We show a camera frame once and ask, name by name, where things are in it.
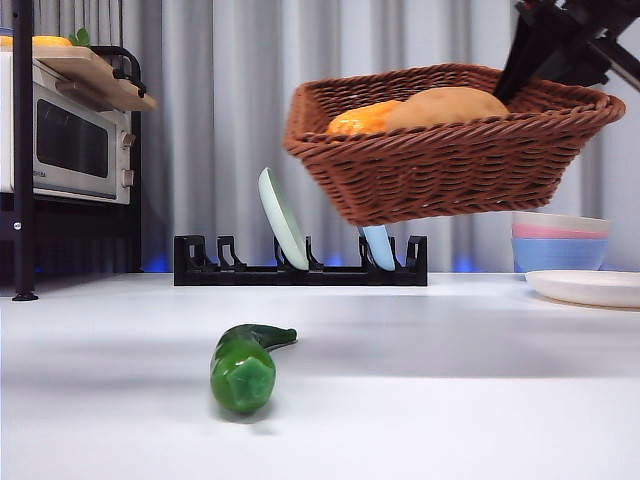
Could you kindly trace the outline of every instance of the oven knob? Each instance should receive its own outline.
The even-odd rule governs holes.
[[[122,170],[122,186],[124,188],[133,187],[133,177],[135,171],[133,170]]]
[[[120,132],[120,145],[122,148],[130,148],[135,141],[136,136],[133,133],[125,132],[124,130]]]

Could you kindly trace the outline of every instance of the light blue plate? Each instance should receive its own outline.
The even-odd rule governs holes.
[[[382,270],[395,271],[396,263],[393,259],[393,252],[391,252],[386,227],[384,225],[358,227],[358,231],[367,240],[374,263]]]

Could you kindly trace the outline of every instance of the oven door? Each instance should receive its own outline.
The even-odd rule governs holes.
[[[34,188],[115,200],[117,124],[37,83],[33,94]]]

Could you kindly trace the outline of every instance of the toaster oven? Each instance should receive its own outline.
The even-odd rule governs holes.
[[[14,191],[12,52],[0,52],[0,191]],[[73,95],[74,82],[33,60],[33,186],[41,195],[129,204],[131,113]]]

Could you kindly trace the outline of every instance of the blue bowl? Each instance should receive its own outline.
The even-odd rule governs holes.
[[[515,270],[598,270],[606,238],[512,238]]]

